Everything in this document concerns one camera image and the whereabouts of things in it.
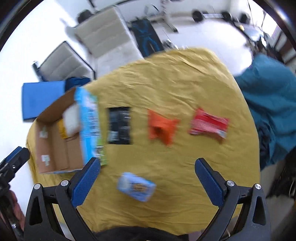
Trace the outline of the black snack packet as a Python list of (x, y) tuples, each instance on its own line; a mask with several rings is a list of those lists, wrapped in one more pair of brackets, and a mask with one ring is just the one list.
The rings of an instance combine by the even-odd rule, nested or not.
[(108, 109), (109, 129), (108, 143), (113, 145), (130, 145), (130, 107), (115, 107)]

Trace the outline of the blue tissue pack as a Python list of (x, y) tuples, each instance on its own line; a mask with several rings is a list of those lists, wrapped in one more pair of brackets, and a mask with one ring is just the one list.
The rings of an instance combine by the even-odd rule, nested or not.
[(147, 202), (154, 194), (156, 184), (130, 172), (122, 173), (117, 182), (117, 189), (141, 202)]

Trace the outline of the left white padded chair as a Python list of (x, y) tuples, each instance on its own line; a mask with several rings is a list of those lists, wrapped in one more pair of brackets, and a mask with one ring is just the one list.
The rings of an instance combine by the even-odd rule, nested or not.
[(62, 42), (39, 65), (32, 64), (32, 68), (40, 81), (60, 81), (70, 77), (88, 77), (96, 79), (96, 72), (70, 45)]

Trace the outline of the yellow snack packet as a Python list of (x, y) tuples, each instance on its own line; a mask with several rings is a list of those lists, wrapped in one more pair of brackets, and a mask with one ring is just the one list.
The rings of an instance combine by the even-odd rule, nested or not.
[(66, 133), (66, 128), (64, 126), (63, 119), (58, 120), (57, 126), (58, 126), (59, 135), (61, 136), (61, 138), (62, 139), (67, 139), (68, 135)]

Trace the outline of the blue foam mat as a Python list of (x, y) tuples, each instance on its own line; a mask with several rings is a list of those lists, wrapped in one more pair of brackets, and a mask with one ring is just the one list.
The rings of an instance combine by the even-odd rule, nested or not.
[(65, 93), (65, 81), (31, 82), (22, 86), (23, 120), (32, 120)]

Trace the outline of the red snack packet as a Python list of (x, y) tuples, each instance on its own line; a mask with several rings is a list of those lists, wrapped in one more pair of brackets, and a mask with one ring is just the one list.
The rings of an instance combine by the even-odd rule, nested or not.
[(212, 136), (218, 141), (226, 139), (229, 119), (211, 115), (202, 108), (195, 111), (189, 134)]

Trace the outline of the white powder bag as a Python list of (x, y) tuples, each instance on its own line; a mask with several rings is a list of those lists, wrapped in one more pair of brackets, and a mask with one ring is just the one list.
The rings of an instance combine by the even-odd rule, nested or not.
[(65, 133), (68, 138), (80, 132), (80, 112), (78, 104), (75, 103), (69, 106), (63, 112), (62, 117)]

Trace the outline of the yellow tablecloth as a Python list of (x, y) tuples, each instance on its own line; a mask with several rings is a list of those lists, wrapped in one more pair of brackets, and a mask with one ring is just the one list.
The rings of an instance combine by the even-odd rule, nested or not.
[[(162, 52), (118, 68), (84, 88), (97, 97), (107, 159), (78, 208), (92, 231), (142, 226), (184, 235), (205, 228), (217, 208), (196, 177), (194, 164), (200, 157), (238, 185), (259, 181), (259, 140), (253, 118), (235, 79), (213, 52)], [(107, 140), (108, 109), (121, 106), (130, 107), (130, 145)], [(226, 139), (189, 134), (198, 108), (229, 119)], [(149, 109), (180, 120), (170, 146), (149, 138)], [(117, 189), (125, 172), (156, 184), (149, 201), (137, 201)]]

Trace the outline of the orange snack packet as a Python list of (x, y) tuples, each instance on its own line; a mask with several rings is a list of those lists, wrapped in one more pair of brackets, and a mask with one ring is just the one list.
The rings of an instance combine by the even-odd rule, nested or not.
[(158, 138), (166, 146), (170, 146), (173, 141), (179, 119), (169, 119), (156, 113), (153, 110), (148, 110), (148, 134), (151, 140)]

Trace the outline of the dark blue cloth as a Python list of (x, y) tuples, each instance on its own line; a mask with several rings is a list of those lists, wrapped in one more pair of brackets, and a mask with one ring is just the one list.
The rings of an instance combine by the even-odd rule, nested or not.
[(65, 92), (74, 87), (81, 87), (91, 81), (88, 77), (69, 77), (65, 80)]

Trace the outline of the white weight bench rack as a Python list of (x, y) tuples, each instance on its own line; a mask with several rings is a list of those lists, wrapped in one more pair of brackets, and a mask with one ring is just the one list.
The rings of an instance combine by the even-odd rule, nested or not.
[[(147, 4), (144, 7), (144, 16), (150, 22), (163, 22), (165, 23), (174, 33), (178, 33), (178, 29), (171, 22), (170, 5), (173, 1), (160, 1), (160, 9), (155, 4)], [(149, 7), (153, 7), (157, 13), (149, 14)]]

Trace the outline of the short barbell on floor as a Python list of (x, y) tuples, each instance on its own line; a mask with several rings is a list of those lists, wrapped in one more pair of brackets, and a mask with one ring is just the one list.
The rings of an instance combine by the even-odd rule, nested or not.
[(192, 12), (192, 19), (196, 22), (202, 22), (204, 19), (222, 19), (226, 22), (232, 22), (233, 18), (228, 11), (222, 11), (221, 13), (203, 13), (199, 10)]

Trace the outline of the open cardboard box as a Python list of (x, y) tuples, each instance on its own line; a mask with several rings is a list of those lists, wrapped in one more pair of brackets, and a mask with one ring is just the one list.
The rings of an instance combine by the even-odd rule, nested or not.
[[(36, 119), (36, 163), (42, 174), (81, 170), (91, 158), (106, 165), (97, 97), (75, 87), (48, 106)], [(73, 104), (79, 105), (80, 132), (67, 139), (59, 135), (57, 122)]]

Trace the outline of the right white padded chair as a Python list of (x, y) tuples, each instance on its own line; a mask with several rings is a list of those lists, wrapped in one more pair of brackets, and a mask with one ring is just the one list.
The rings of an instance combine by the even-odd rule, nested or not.
[(74, 36), (90, 53), (98, 77), (143, 59), (116, 6), (106, 8), (75, 26)]

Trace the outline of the teal blanket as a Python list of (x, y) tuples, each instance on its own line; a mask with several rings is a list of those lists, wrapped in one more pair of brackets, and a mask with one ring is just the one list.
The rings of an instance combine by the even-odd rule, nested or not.
[(281, 62), (258, 54), (235, 80), (258, 132), (264, 169), (295, 147), (295, 75)]

